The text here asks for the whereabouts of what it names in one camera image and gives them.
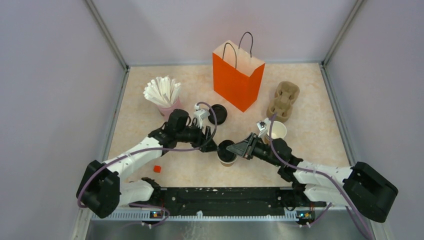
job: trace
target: orange paper bag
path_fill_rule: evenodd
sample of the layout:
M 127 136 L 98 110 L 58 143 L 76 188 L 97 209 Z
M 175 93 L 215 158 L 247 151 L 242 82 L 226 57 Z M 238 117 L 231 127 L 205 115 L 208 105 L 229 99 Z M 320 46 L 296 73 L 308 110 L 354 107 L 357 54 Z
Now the orange paper bag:
M 240 48 L 245 34 L 250 34 L 250 53 Z M 228 40 L 212 53 L 213 90 L 245 112 L 258 98 L 265 62 L 252 56 L 253 36 L 245 32 L 237 46 Z

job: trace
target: tabletop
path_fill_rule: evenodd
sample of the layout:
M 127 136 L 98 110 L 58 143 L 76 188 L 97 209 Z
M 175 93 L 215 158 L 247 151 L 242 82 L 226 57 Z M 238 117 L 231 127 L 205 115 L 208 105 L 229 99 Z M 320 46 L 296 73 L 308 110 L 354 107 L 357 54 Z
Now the tabletop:
M 259 94 L 255 103 L 241 112 L 214 92 L 212 65 L 169 65 L 131 67 L 118 113 L 109 159 L 132 148 L 152 130 L 159 128 L 164 118 L 157 107 L 146 100 L 143 91 L 156 77 L 169 76 L 181 83 L 180 101 L 192 116 L 197 102 L 221 104 L 228 111 L 226 121 L 218 126 L 213 138 L 218 145 L 230 139 L 238 143 L 251 132 L 258 133 L 256 122 L 266 118 L 266 110 L 274 98 L 278 83 L 289 81 L 300 88 L 291 117 L 284 124 L 285 141 L 292 154 L 306 161 L 335 167 L 349 166 L 336 119 L 317 63 L 265 64 Z M 187 149 L 187 143 L 177 148 Z M 161 172 L 153 171 L 161 166 Z M 258 158 L 238 157 L 226 167 L 216 152 L 168 152 L 134 172 L 127 181 L 143 177 L 156 180 L 162 187 L 286 187 L 290 183 L 278 174 L 278 167 Z

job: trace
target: bag handle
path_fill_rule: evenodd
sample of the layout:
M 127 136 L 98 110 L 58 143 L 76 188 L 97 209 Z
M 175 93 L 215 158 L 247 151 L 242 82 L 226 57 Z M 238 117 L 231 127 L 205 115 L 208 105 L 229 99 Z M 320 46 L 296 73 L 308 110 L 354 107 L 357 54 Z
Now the bag handle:
M 232 49 L 234 50 L 234 55 L 235 55 L 235 67 L 234 68 L 237 69 L 237 54 L 236 54 L 236 50 L 234 49 L 233 45 L 231 45 L 231 43 L 229 43 L 229 42 L 227 42 L 224 45 L 224 51 L 222 52 L 222 60 L 224 60 L 225 48 L 226 48 L 227 44 L 229 44 L 232 47 Z
M 251 34 L 251 32 L 250 32 L 250 31 L 245 32 L 245 33 L 243 34 L 243 36 L 241 36 L 240 43 L 238 44 L 238 49 L 240 49 L 240 45 L 242 44 L 243 37 L 244 37 L 246 34 L 250 34 L 250 36 L 252 37 L 252 44 L 250 45 L 250 57 L 252 57 L 253 35 Z

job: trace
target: black cup lid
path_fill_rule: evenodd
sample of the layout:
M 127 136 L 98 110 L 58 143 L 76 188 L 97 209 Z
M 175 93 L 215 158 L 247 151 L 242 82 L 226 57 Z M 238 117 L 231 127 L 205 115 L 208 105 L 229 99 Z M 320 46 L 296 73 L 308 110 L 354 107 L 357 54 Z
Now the black cup lid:
M 216 114 L 216 120 L 217 120 L 217 125 L 221 125 L 225 122 L 225 120 L 227 119 L 227 109 L 221 105 L 221 104 L 215 104 L 212 106 L 213 111 Z M 214 120 L 214 115 L 212 114 L 211 110 L 209 110 L 209 116 L 207 117 L 207 119 L 209 119 L 209 122 L 211 122 L 212 124 L 215 124 L 215 120 Z
M 227 150 L 227 147 L 233 145 L 234 142 L 231 140 L 224 140 L 218 145 L 218 157 L 221 161 L 231 163 L 236 159 L 236 155 Z

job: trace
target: pink cup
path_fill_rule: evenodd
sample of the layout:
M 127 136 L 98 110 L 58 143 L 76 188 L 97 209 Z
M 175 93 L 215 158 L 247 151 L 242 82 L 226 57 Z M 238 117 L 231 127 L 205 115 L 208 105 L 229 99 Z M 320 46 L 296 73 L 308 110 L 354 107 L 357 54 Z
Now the pink cup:
M 180 102 L 180 98 L 178 97 L 175 101 L 175 103 L 170 106 L 170 107 L 160 107 L 157 106 L 157 109 L 159 109 L 160 115 L 163 116 L 163 119 L 165 119 L 165 121 L 168 121 L 168 119 L 170 118 L 171 113 L 175 110 L 175 109 L 181 109 L 182 105 Z

